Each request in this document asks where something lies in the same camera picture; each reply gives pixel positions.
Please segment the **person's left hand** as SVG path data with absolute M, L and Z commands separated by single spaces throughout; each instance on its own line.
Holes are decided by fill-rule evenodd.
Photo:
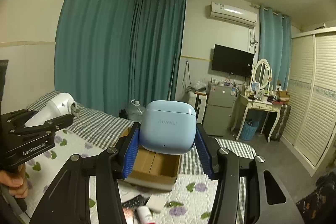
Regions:
M 25 164 L 18 166 L 18 170 L 14 173 L 1 170 L 0 182 L 8 187 L 11 196 L 15 198 L 26 198 L 28 196 L 29 187 L 27 185 Z

